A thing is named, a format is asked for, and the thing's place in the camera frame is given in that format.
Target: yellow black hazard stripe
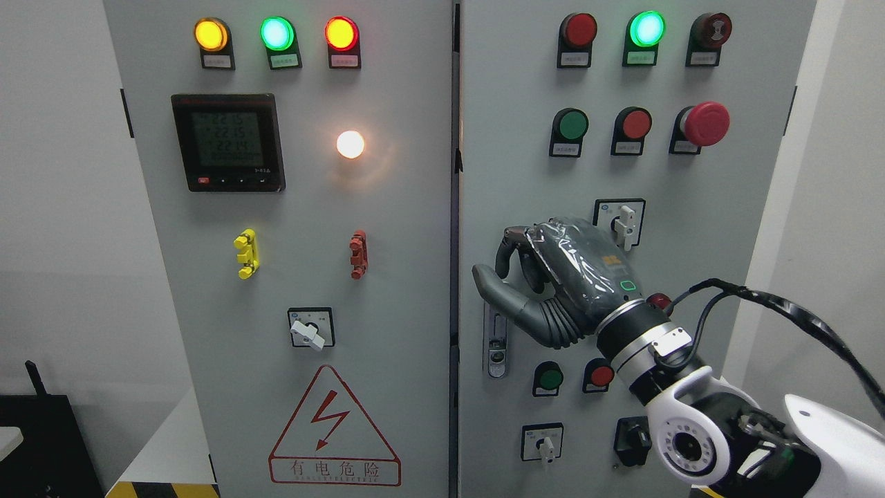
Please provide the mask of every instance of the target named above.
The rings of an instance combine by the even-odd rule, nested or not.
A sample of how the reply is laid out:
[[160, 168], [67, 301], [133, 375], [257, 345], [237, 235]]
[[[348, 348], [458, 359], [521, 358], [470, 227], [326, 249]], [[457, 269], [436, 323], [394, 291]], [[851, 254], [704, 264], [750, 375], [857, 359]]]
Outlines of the yellow black hazard stripe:
[[711, 490], [709, 487], [692, 487], [689, 498], [725, 498], [719, 493]]
[[214, 484], [118, 482], [105, 498], [219, 498]]

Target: white glowing light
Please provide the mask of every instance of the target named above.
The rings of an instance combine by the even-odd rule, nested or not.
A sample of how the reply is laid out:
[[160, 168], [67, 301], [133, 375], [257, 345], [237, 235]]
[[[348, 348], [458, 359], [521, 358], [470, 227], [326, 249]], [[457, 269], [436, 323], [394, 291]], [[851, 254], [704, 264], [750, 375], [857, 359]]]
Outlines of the white glowing light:
[[336, 144], [338, 152], [345, 158], [352, 160], [358, 158], [366, 149], [366, 140], [358, 131], [348, 130], [338, 136]]

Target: red triangle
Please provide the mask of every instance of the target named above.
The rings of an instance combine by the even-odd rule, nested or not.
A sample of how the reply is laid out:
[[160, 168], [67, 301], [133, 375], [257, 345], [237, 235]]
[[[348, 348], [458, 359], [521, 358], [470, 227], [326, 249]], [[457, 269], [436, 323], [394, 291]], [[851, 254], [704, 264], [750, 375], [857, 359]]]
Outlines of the red triangle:
[[277, 484], [402, 484], [399, 457], [331, 365], [317, 369], [267, 463]]

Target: lcd display screen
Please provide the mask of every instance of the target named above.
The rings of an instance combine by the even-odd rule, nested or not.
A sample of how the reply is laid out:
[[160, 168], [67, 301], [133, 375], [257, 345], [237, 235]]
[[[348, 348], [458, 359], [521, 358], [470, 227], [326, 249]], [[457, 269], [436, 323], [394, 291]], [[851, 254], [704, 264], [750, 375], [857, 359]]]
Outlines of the lcd display screen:
[[262, 167], [256, 113], [192, 113], [203, 167]]

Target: gray metal panel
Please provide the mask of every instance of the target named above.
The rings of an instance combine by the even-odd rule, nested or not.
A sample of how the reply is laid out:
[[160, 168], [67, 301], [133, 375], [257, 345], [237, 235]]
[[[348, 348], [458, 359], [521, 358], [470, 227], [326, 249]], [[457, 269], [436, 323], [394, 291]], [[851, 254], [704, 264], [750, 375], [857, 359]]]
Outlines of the gray metal panel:
[[[588, 217], [597, 198], [648, 201], [642, 243], [629, 254], [646, 295], [675, 297], [709, 276], [746, 276], [814, 2], [519, 0], [463, 2], [461, 52], [462, 179], [460, 270], [460, 479], [464, 497], [683, 496], [688, 486], [650, 455], [644, 468], [613, 469], [615, 424], [643, 408], [616, 379], [605, 394], [581, 393], [594, 339], [554, 351], [511, 329], [509, 374], [482, 368], [482, 304], [470, 267], [493, 264], [502, 229], [549, 217]], [[654, 67], [621, 67], [631, 16], [657, 7], [667, 33]], [[556, 69], [557, 29], [571, 12], [599, 25], [590, 69]], [[705, 12], [725, 12], [735, 31], [716, 68], [686, 68], [689, 28]], [[705, 100], [731, 112], [725, 139], [699, 156], [667, 154], [676, 114]], [[612, 126], [624, 107], [654, 120], [638, 158], [612, 157]], [[549, 158], [550, 125], [559, 109], [589, 115], [582, 157]], [[693, 328], [701, 299], [674, 320]], [[736, 305], [717, 307], [701, 355], [718, 369]], [[559, 363], [560, 395], [531, 396], [535, 366]], [[548, 473], [519, 460], [524, 424], [562, 422], [562, 457]]]
[[[105, 7], [221, 492], [446, 495], [450, 2]], [[268, 69], [258, 37], [268, 15], [292, 20], [304, 68]], [[327, 67], [323, 28], [334, 15], [360, 27], [359, 71]], [[191, 33], [205, 16], [230, 26], [235, 71], [200, 67]], [[260, 92], [276, 96], [287, 189], [189, 192], [169, 97]], [[366, 137], [356, 163], [335, 151], [349, 128]], [[262, 266], [243, 282], [232, 241], [247, 227], [258, 233]], [[348, 266], [356, 229], [369, 249], [360, 281]], [[287, 309], [319, 306], [334, 311], [335, 348], [292, 348]], [[402, 460], [400, 487], [271, 482], [268, 456], [323, 363], [335, 366]]]

